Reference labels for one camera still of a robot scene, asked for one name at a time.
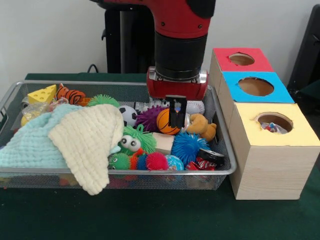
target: white towel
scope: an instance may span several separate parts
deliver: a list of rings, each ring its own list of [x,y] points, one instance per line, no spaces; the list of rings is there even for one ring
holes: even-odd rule
[[[110,104],[100,104],[65,115],[48,137],[80,186],[96,195],[109,183],[108,156],[121,140],[123,130],[120,111]]]

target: metal mesh basket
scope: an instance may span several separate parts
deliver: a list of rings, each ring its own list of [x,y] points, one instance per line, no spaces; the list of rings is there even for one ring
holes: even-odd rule
[[[21,103],[28,93],[56,81],[22,81],[14,84],[0,102],[0,146],[6,145],[20,127]],[[145,83],[63,81],[66,87],[86,93],[87,97],[108,94],[120,104],[133,107],[134,102],[149,102]],[[215,171],[109,170],[107,189],[216,190],[237,167],[228,131],[215,90],[209,86],[203,100],[204,116],[217,124],[213,151],[223,154],[224,166]],[[8,188],[80,188],[69,169],[4,168],[0,166],[0,187]]]

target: teddy bear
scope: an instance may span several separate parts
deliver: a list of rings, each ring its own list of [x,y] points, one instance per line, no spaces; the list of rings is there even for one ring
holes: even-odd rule
[[[216,124],[208,124],[208,120],[202,114],[196,113],[190,116],[190,125],[186,131],[190,134],[199,134],[201,138],[210,142],[216,135],[216,129]]]

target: purple spiky ball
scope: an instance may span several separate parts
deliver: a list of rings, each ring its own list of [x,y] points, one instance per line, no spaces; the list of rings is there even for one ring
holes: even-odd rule
[[[151,133],[158,133],[159,129],[157,127],[157,116],[159,113],[166,109],[167,107],[161,106],[152,106],[147,111],[142,112],[136,118],[135,125],[138,126],[139,124],[143,125],[143,130],[146,132]]]

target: light blue towel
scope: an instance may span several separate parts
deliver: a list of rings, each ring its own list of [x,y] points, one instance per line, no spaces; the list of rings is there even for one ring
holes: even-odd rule
[[[28,122],[0,150],[0,168],[67,169],[66,161],[48,134],[66,114],[81,108],[62,104],[53,112],[44,113]]]

